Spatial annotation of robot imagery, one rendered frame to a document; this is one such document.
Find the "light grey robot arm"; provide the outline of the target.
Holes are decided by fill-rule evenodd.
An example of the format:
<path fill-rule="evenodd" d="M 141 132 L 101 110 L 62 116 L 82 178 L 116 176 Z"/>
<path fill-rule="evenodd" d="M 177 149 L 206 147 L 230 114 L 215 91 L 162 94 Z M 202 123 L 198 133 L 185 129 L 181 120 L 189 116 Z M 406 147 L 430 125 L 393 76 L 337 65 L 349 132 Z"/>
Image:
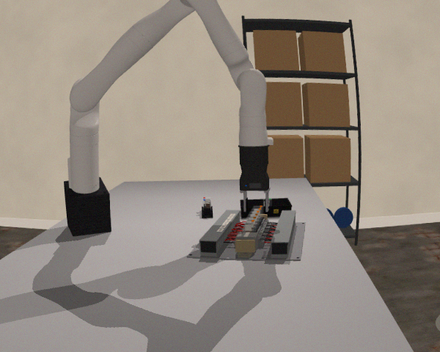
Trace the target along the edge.
<path fill-rule="evenodd" d="M 249 54 L 217 0 L 169 0 L 124 33 L 103 60 L 70 91 L 69 188 L 80 194 L 99 189 L 100 99 L 112 84 L 177 23 L 196 11 L 241 91 L 240 127 L 265 127 L 266 80 L 254 69 Z M 252 68 L 252 69 L 251 69 Z"/>

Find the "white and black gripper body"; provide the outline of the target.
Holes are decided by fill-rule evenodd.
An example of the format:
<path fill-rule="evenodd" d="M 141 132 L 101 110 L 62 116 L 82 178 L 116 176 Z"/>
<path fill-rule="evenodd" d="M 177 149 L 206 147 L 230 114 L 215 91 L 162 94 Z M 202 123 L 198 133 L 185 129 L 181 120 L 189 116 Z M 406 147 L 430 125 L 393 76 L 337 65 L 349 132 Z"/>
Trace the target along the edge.
<path fill-rule="evenodd" d="M 274 140 L 268 137 L 266 127 L 240 127 L 239 153 L 241 165 L 241 191 L 267 191 L 269 189 L 268 147 Z"/>

